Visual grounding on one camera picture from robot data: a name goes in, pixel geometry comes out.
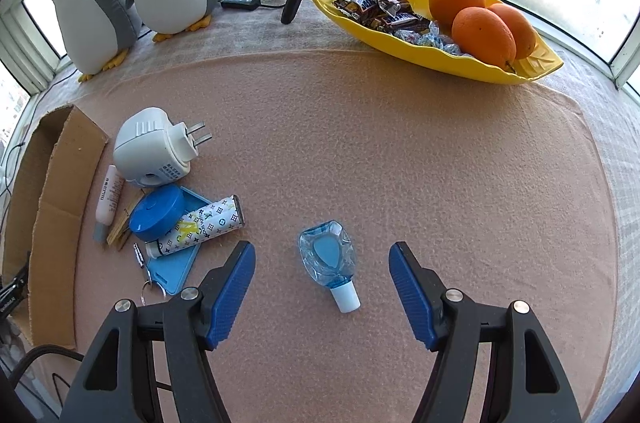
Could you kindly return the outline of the wooden clothespin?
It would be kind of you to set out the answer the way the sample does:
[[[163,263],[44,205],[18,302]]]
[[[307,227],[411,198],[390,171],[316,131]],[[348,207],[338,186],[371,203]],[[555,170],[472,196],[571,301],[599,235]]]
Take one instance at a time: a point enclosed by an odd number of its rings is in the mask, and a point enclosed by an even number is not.
[[[131,200],[125,205],[122,211],[115,217],[110,232],[107,233],[106,245],[112,249],[120,251],[131,235],[129,221],[134,209],[148,195],[148,190],[140,189],[134,192]]]

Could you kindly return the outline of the blue plastic phone stand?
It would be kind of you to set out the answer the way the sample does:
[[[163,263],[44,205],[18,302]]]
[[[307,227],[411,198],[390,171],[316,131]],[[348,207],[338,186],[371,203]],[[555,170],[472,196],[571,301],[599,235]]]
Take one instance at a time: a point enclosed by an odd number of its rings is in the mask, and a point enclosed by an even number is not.
[[[204,198],[186,187],[182,187],[181,191],[184,198],[184,213],[189,213],[191,210],[210,203],[208,198]],[[175,254],[155,259],[149,258],[146,268],[149,270],[152,281],[161,287],[167,295],[172,296],[179,293],[186,283],[186,278],[189,276],[200,247],[201,243],[198,243]]]

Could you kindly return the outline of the pink small bottle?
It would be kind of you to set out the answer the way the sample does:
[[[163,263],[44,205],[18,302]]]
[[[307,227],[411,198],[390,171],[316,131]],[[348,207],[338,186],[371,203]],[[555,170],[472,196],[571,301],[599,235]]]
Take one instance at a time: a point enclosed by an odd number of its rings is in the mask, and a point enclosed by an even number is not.
[[[101,191],[96,203],[96,223],[93,240],[105,244],[108,232],[113,224],[125,179],[119,174],[115,165],[108,166]]]

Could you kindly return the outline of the keys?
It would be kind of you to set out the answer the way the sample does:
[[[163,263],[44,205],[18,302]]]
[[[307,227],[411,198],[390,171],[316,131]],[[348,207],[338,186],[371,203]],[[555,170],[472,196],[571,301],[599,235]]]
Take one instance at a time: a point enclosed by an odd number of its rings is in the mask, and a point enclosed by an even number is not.
[[[137,264],[139,266],[139,268],[141,269],[143,276],[144,276],[144,281],[141,287],[141,293],[140,293],[140,301],[141,301],[141,305],[145,306],[146,305],[146,300],[145,300],[145,291],[146,290],[152,290],[154,289],[154,287],[157,288],[158,291],[160,291],[160,293],[162,293],[163,296],[163,300],[166,301],[167,299],[167,292],[165,290],[165,287],[163,287],[163,285],[160,285],[157,281],[155,281],[152,278],[152,273],[149,270],[148,266],[146,265],[144,256],[142,254],[142,250],[139,247],[138,243],[134,243],[132,244],[132,249],[134,250],[134,258],[136,258]]]

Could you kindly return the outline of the blue round tape measure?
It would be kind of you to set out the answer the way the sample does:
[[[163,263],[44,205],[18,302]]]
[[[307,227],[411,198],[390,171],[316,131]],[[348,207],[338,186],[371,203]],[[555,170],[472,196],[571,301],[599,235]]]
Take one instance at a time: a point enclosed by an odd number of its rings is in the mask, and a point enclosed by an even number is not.
[[[184,195],[175,183],[155,188],[134,208],[129,229],[143,242],[163,238],[184,214]]]

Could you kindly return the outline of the white plug-in device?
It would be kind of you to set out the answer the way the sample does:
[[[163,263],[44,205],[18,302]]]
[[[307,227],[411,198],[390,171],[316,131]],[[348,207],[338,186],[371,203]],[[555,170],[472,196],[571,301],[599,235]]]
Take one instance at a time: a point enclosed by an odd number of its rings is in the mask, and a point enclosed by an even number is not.
[[[115,139],[113,161],[124,179],[138,188],[155,188],[178,181],[191,172],[198,146],[213,138],[205,127],[172,123],[160,108],[146,108],[122,123]]]

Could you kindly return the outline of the patterned white tube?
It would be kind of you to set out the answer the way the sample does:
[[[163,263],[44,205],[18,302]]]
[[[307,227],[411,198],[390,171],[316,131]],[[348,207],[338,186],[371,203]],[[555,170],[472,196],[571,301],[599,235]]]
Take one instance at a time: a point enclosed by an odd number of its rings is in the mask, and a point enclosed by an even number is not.
[[[240,199],[232,194],[184,214],[166,235],[145,243],[146,255],[157,259],[175,254],[243,227]]]

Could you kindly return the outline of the blue sanitizer bottle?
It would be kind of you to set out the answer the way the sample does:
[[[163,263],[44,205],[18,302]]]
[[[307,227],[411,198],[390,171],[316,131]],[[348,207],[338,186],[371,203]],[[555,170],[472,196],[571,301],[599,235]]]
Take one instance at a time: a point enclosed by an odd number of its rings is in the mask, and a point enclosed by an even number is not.
[[[361,303],[354,284],[356,252],[349,234],[335,219],[300,232],[298,250],[314,283],[328,290],[341,313],[352,313]]]

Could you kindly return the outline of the open cardboard box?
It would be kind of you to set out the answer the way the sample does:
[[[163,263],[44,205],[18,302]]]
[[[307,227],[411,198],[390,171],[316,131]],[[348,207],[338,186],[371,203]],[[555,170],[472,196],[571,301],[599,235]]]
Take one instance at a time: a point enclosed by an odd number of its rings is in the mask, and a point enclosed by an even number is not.
[[[74,287],[82,218],[108,136],[75,105],[41,117],[13,181],[1,271],[27,269],[26,299],[11,313],[34,346],[76,346]]]

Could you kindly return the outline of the pink felt mat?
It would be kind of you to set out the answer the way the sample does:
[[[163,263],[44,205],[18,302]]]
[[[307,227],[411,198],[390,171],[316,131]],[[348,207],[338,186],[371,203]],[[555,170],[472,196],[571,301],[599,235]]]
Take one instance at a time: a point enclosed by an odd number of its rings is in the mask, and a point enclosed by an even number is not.
[[[209,357],[235,422],[408,422],[434,357],[388,273],[406,242],[474,301],[523,299],[588,413],[612,342],[616,227],[579,105],[546,85],[497,86],[378,52],[247,54],[56,85],[106,133],[147,106],[205,123],[186,185],[236,194],[246,225],[201,248],[190,282],[239,240],[257,265]],[[300,232],[335,219],[356,252],[361,306],[341,313],[308,275]]]

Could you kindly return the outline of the large plush penguin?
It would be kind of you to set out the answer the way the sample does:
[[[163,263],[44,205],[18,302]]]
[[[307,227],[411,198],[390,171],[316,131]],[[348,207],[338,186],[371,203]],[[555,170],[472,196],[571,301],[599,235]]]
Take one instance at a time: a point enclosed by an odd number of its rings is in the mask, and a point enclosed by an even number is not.
[[[80,83],[124,62],[142,19],[134,0],[52,0],[67,56]]]

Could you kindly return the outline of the right orange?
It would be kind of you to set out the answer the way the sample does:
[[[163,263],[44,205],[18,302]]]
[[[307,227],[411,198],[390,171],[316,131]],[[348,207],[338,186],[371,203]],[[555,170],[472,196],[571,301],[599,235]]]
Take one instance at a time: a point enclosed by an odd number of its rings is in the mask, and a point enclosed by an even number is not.
[[[493,4],[488,10],[495,13],[510,30],[516,47],[515,59],[522,60],[530,56],[537,45],[537,35],[534,28],[518,9],[506,4]]]

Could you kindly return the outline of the front orange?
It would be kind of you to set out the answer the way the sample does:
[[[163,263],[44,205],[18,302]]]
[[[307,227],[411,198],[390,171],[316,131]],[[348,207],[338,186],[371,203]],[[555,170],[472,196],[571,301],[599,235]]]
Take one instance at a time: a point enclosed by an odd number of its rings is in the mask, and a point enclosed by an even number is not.
[[[483,63],[506,70],[515,60],[516,45],[509,27],[486,8],[462,9],[452,22],[451,37],[463,52]]]

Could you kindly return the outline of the black remote controller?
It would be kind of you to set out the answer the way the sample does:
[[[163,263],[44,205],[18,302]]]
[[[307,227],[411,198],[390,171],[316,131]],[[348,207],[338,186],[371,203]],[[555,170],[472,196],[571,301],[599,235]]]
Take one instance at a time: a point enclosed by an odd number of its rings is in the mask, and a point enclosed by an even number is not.
[[[254,11],[260,7],[260,0],[221,0],[220,5],[224,9]]]

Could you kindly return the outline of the pile of wrapped candies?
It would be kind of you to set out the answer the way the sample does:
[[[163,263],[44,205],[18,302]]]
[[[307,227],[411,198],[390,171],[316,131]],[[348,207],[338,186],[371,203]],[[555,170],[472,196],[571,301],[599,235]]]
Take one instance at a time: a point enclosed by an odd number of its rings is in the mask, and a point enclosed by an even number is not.
[[[416,13],[408,0],[334,0],[346,18],[369,30],[392,35],[408,44],[433,47],[453,56],[462,56],[460,47],[436,21]]]

